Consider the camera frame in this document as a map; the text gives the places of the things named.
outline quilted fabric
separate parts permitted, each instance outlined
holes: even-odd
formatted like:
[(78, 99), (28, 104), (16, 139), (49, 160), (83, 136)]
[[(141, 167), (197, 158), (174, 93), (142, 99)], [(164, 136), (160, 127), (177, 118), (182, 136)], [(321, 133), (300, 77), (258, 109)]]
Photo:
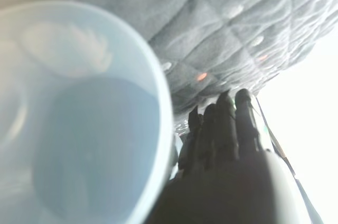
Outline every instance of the quilted fabric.
[(303, 59), (338, 17), (337, 0), (80, 1), (115, 13), (149, 41), (163, 64), (177, 124), (227, 89), (257, 93)]

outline gray surface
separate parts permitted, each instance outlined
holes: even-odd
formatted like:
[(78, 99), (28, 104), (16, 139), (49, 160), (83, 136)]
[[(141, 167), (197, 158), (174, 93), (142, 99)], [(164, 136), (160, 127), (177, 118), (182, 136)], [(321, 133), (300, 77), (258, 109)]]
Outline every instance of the gray surface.
[[(0, 0), (5, 8), (23, 1)], [(166, 75), (176, 121), (229, 88), (258, 92), (337, 21), (337, 0), (80, 0), (115, 13), (149, 41)], [(197, 76), (207, 72), (201, 82)]]

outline gray quilted fabric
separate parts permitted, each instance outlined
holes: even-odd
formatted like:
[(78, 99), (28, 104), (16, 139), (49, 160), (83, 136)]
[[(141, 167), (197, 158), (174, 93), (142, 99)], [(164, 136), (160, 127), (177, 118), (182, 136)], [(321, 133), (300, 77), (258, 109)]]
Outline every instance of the gray quilted fabric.
[(165, 69), (177, 122), (224, 90), (257, 93), (309, 53), (335, 25), (338, 9), (337, 0), (80, 1), (115, 13), (149, 41)]

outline bowl rim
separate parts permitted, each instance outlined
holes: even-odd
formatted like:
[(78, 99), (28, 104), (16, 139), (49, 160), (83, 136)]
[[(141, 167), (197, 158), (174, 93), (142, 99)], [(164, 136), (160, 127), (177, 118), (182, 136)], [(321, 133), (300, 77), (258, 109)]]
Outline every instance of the bowl rim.
[(140, 224), (145, 221), (150, 213), (157, 197), (159, 196), (167, 178), (168, 168), (170, 166), (171, 145), (173, 136), (173, 113), (170, 91), (165, 75), (161, 69), (159, 60), (155, 53), (144, 40), (144, 38), (134, 30), (128, 23), (120, 19), (118, 16), (110, 13), (102, 8), (82, 2), (63, 1), (63, 0), (42, 0), (35, 2), (27, 2), (21, 5), (14, 5), (9, 8), (0, 10), (0, 17), (11, 13), (17, 13), (31, 9), (33, 7), (45, 6), (69, 6), (76, 7), (81, 10), (91, 11), (92, 13), (106, 18), (108, 21), (118, 25), (122, 31), (125, 31), (136, 43), (144, 55), (151, 73), (153, 75), (157, 90), (159, 103), (159, 134), (157, 141), (157, 149), (151, 174), (148, 177), (146, 185), (134, 206), (130, 216), (125, 221), (126, 224)]

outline small orange object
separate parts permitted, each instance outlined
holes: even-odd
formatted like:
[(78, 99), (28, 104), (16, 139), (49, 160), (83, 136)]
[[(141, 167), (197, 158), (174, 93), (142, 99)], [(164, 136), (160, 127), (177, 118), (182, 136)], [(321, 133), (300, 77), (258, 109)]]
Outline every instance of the small orange object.
[(268, 55), (263, 55), (262, 57), (259, 57), (258, 60), (259, 61), (263, 61), (263, 60), (266, 60), (266, 58), (268, 57)]
[(197, 80), (198, 81), (202, 81), (202, 80), (204, 80), (206, 78), (207, 75), (208, 74), (206, 72), (201, 73), (200, 75), (197, 76)]

